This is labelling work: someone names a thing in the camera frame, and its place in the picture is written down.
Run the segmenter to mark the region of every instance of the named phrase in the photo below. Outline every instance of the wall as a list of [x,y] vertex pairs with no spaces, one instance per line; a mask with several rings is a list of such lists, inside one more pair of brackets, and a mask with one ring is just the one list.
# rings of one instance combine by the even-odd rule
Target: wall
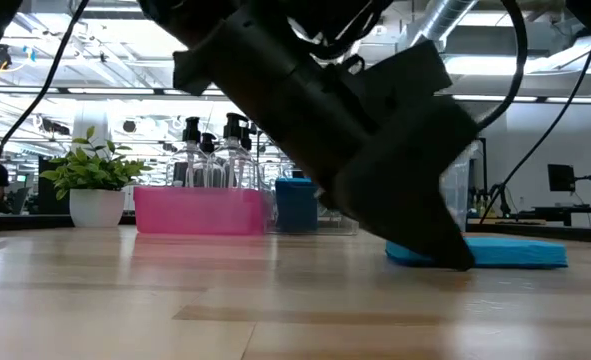
[[[508,175],[560,110],[561,105],[515,104],[501,121],[485,131],[489,184],[500,182]],[[591,174],[591,106],[571,106],[553,133],[508,184],[520,210],[554,206],[557,202],[580,203],[568,193],[549,191],[547,164],[572,165],[576,176]],[[591,204],[591,182],[578,182],[577,194]],[[587,215],[574,215],[573,225],[588,227]]]

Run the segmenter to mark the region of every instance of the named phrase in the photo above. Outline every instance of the computer monitor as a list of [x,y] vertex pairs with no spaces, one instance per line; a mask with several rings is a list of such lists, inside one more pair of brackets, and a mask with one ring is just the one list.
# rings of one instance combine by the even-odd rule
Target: computer monitor
[[573,167],[548,164],[548,186],[551,191],[575,192],[575,170]]

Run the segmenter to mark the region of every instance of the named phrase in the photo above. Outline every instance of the ceiling pipe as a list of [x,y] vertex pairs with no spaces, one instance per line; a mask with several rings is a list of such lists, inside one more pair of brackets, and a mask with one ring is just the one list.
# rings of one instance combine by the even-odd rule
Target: ceiling pipe
[[443,50],[446,38],[479,0],[431,0],[424,17],[406,25],[397,43],[398,51],[423,40],[432,40]]

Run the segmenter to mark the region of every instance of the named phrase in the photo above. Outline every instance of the ceiling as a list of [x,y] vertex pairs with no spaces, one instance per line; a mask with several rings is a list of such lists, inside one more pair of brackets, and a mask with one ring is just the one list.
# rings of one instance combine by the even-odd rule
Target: ceiling
[[[426,3],[425,0],[396,1],[383,14],[381,25],[358,43],[357,53],[367,64],[394,55],[400,50],[404,26],[421,19]],[[539,54],[539,59],[529,65],[534,75],[525,80],[522,94],[566,94],[568,84],[575,78],[575,72],[581,68],[588,51],[587,44],[572,43],[578,23],[563,11],[563,1],[522,1],[521,5],[530,20],[531,50]],[[63,0],[25,1],[22,12],[6,29],[1,43],[9,45],[12,65],[8,70],[0,71],[0,136],[34,96],[11,95],[3,90],[12,92],[17,86],[42,85],[61,34],[70,20],[68,6],[69,2]],[[134,1],[92,0],[75,28],[52,86],[169,89],[172,87],[172,53],[182,50],[187,49],[153,22],[144,19]],[[454,72],[456,82],[451,91],[459,94],[505,93],[514,50],[510,19],[500,1],[480,1],[453,31],[445,47],[445,62]],[[462,71],[460,63],[463,57],[471,56],[492,57],[497,63],[507,61],[507,74],[467,74],[465,68]],[[591,94],[591,76],[581,94]],[[22,141],[17,141],[17,146],[8,149],[8,153],[34,155],[65,151],[70,137],[45,132],[40,121],[47,119],[71,128],[76,106],[82,99],[88,100],[88,94],[47,95],[30,121],[16,133],[15,138]],[[226,113],[238,111],[221,96],[196,99],[176,95],[141,100],[114,94],[90,99],[106,104],[114,139],[132,143],[134,156],[168,155],[169,152],[156,142],[174,142],[180,138],[182,124],[178,118],[200,116],[203,130],[220,134]],[[122,129],[124,121],[131,120],[142,123],[136,133],[126,133]],[[138,144],[138,141],[152,143]]]

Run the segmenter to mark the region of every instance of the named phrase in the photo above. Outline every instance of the pink container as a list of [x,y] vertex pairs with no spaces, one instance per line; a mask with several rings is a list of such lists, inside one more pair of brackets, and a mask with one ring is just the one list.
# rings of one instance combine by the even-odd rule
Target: pink container
[[257,190],[137,186],[133,199],[140,233],[264,234],[264,202]]

